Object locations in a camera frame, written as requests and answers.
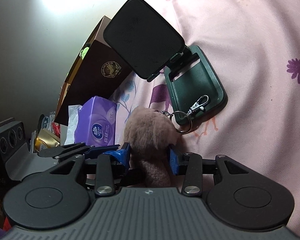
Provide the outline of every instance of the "tissue pack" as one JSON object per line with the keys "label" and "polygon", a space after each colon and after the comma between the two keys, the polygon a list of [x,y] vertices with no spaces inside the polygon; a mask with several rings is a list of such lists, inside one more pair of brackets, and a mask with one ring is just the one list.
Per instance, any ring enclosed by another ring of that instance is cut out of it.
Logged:
{"label": "tissue pack", "polygon": [[117,105],[101,97],[88,100],[78,111],[78,125],[74,142],[86,145],[107,146],[114,144]]}

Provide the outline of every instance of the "gold package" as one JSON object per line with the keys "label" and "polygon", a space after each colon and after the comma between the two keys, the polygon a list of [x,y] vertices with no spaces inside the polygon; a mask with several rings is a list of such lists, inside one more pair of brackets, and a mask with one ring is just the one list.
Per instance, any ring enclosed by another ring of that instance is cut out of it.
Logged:
{"label": "gold package", "polygon": [[60,138],[58,138],[58,136],[54,135],[46,128],[40,130],[35,140],[35,149],[38,152],[46,148],[57,147],[59,145],[60,145]]}

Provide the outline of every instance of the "pink fabric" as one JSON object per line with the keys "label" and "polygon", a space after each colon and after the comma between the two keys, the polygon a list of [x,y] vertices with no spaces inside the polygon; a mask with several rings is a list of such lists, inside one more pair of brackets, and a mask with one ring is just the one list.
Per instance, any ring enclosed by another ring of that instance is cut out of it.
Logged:
{"label": "pink fabric", "polygon": [[[229,97],[215,118],[183,136],[180,149],[228,155],[287,187],[295,198],[288,227],[300,236],[300,0],[146,1],[204,51]],[[164,84],[162,74],[122,84],[116,141],[136,106],[172,111]]]}

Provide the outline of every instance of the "fluffy keychain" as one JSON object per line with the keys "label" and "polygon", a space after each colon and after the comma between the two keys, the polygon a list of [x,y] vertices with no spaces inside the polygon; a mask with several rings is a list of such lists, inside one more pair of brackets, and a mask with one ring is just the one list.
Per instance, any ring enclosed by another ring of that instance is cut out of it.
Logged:
{"label": "fluffy keychain", "polygon": [[146,187],[170,187],[167,147],[176,145],[180,133],[169,117],[153,109],[135,108],[124,129],[124,141],[130,143],[132,164],[146,173]]}

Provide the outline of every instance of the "brown box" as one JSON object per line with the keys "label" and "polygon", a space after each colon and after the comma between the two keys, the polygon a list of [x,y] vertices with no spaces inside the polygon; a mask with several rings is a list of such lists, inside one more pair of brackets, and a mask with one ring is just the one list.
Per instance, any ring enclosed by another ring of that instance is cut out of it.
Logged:
{"label": "brown box", "polygon": [[55,122],[68,125],[68,106],[83,105],[93,96],[108,99],[131,73],[130,66],[106,44],[104,16],[86,42],[92,43],[82,60],[78,55],[63,84]]}

